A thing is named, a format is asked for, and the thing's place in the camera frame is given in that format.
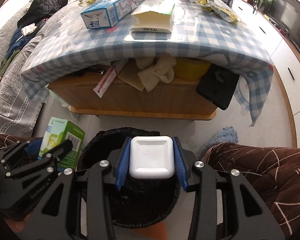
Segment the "white red toothpaste box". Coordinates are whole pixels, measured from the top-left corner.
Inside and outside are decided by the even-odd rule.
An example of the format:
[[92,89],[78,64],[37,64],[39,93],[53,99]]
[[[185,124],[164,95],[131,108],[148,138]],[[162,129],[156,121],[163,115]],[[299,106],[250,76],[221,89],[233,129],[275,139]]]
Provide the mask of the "white red toothpaste box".
[[93,91],[97,94],[99,98],[102,98],[109,88],[111,83],[115,80],[119,72],[128,62],[128,59],[121,59],[117,61],[113,61],[111,63],[111,67],[106,71],[104,77],[98,82],[97,86],[93,89]]

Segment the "pile of clothes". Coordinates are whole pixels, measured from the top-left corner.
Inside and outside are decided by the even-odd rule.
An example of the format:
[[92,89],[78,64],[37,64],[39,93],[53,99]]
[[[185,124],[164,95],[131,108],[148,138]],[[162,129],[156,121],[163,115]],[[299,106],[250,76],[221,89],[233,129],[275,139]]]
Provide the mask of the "pile of clothes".
[[7,52],[2,59],[0,65],[0,83],[5,74],[7,68],[12,63],[13,59],[20,53],[20,51],[30,42],[30,40],[35,36],[35,32],[38,27],[32,23],[28,26],[19,27],[10,40]]

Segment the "blue white milk carton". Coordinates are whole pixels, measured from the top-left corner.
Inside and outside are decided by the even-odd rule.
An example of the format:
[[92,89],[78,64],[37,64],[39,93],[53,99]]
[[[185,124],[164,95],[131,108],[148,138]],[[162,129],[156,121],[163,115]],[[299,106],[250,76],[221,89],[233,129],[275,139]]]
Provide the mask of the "blue white milk carton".
[[101,0],[81,13],[87,29],[112,28],[139,6],[138,0]]

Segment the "white tv cabinet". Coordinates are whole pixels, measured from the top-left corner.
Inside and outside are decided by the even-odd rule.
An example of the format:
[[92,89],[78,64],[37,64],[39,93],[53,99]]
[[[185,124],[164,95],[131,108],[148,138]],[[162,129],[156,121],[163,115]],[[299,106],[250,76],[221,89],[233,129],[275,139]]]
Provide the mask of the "white tv cabinet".
[[232,9],[251,27],[269,53],[285,97],[293,145],[300,148],[300,57],[270,20],[243,0],[233,0]]

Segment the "black trash bin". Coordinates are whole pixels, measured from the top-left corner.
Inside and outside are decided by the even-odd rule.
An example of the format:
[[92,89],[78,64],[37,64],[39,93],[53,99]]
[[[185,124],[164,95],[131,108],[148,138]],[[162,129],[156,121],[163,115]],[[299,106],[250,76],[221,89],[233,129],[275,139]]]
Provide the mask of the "black trash bin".
[[[99,131],[83,149],[77,169],[86,170],[95,163],[108,159],[119,150],[127,137],[159,136],[158,131],[121,127]],[[165,220],[177,204],[180,195],[177,175],[164,180],[140,180],[127,175],[121,189],[111,187],[108,199],[115,226],[140,229]]]

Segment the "wooden coffee table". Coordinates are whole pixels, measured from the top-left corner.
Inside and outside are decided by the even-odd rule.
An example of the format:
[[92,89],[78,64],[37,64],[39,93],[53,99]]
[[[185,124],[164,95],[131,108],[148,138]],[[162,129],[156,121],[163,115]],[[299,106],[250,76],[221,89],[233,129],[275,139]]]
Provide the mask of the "wooden coffee table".
[[102,77],[86,72],[82,76],[64,76],[48,88],[70,105],[74,113],[149,118],[211,120],[217,107],[196,93],[199,81],[175,77],[171,83],[159,83],[151,92],[139,91],[115,78],[102,97],[94,88]]

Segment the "cream cloth rag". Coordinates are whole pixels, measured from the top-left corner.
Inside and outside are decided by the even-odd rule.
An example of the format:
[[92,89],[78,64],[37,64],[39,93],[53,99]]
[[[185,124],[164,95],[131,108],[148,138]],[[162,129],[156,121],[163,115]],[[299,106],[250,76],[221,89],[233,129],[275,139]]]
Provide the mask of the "cream cloth rag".
[[157,62],[138,72],[138,77],[147,92],[152,91],[158,83],[170,83],[174,78],[175,57],[168,54],[161,55]]

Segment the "white green medicine box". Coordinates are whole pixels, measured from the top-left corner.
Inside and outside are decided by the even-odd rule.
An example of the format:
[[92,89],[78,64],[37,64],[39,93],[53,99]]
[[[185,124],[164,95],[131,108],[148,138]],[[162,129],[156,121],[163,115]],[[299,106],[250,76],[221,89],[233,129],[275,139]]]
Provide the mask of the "white green medicine box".
[[145,0],[132,13],[131,32],[171,34],[175,3],[170,0]]

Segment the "white plastic pill bottle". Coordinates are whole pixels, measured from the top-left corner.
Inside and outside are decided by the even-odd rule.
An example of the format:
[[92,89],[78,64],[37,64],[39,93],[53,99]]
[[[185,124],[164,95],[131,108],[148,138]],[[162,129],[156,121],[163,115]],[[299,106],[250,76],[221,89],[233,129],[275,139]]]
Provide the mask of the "white plastic pill bottle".
[[168,179],[174,175],[173,140],[168,136],[134,137],[129,174],[135,179]]

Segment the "black tablet case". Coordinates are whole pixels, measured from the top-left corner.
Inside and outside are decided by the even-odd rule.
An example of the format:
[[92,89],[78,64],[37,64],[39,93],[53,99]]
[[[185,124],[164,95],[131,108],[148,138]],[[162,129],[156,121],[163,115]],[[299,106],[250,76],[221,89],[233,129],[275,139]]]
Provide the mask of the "black tablet case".
[[211,64],[201,78],[196,93],[224,111],[230,105],[239,78],[240,75],[224,67]]

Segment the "brown patterned trouser leg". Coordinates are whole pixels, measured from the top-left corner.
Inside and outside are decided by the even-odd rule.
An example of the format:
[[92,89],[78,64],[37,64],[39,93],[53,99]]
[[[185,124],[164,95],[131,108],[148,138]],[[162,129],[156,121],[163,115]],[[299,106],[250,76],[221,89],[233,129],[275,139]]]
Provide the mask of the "brown patterned trouser leg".
[[218,171],[237,169],[263,199],[286,239],[300,239],[300,148],[212,143],[200,159]]

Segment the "green white carton box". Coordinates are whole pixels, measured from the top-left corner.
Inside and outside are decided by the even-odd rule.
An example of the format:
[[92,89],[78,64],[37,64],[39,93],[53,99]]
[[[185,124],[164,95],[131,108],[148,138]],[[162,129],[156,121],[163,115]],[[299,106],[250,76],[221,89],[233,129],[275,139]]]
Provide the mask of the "green white carton box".
[[66,154],[61,155],[57,164],[58,171],[66,168],[75,170],[81,152],[85,132],[73,122],[57,117],[51,117],[45,130],[38,153],[38,160],[52,153],[52,149],[62,145]]

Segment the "yellow white snack wrapper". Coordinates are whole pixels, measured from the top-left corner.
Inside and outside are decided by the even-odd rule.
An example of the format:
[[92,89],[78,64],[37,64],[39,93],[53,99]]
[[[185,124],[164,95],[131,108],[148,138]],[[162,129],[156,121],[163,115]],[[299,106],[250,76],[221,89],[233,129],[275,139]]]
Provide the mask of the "yellow white snack wrapper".
[[239,21],[237,14],[222,2],[218,3],[216,0],[196,0],[195,3],[202,9],[213,11],[228,23],[237,23]]

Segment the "yellow tape roll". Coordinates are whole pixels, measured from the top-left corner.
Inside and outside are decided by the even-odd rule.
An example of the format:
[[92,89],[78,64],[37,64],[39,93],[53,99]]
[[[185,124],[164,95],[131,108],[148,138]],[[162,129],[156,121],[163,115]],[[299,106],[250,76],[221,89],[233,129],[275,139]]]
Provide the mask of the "yellow tape roll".
[[176,62],[177,64],[174,66],[175,76],[190,81],[200,79],[211,66],[209,61],[186,57],[177,57]]

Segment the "black flat screen television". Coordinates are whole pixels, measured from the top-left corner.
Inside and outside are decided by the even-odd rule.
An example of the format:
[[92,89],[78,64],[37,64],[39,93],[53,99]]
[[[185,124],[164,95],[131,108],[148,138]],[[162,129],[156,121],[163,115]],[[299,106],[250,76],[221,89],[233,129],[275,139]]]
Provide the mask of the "black flat screen television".
[[270,16],[300,52],[300,2],[298,0],[273,0]]

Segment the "blue checkered tablecloth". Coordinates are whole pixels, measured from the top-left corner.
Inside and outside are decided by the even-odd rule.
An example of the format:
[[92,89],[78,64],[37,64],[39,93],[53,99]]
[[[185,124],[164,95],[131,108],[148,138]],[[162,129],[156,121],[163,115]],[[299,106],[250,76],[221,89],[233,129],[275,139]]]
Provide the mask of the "blue checkered tablecloth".
[[47,85],[72,72],[124,58],[169,54],[210,61],[243,77],[249,98],[240,91],[237,101],[260,116],[273,78],[271,58],[244,23],[231,24],[189,0],[175,0],[172,32],[132,33],[133,18],[125,16],[111,29],[87,29],[82,7],[66,7],[66,15],[44,35],[21,69],[21,83],[30,100],[45,102]]

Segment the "black quilted jacket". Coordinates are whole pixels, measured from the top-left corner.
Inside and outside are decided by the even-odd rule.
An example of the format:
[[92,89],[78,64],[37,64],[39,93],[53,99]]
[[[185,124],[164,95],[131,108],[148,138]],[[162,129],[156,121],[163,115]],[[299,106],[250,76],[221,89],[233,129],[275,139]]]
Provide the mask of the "black quilted jacket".
[[50,18],[68,4],[68,0],[33,0],[27,13],[18,21],[17,27],[25,27]]

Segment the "blue fuzzy slipper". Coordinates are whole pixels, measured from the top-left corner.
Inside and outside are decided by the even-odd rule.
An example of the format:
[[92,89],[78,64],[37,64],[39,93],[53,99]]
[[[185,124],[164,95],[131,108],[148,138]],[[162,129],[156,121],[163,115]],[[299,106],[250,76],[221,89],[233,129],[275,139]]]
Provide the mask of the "blue fuzzy slipper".
[[200,158],[207,152],[209,148],[220,143],[230,142],[238,143],[238,134],[235,129],[230,127],[223,127],[219,132],[217,132],[211,139],[209,139],[200,154]]

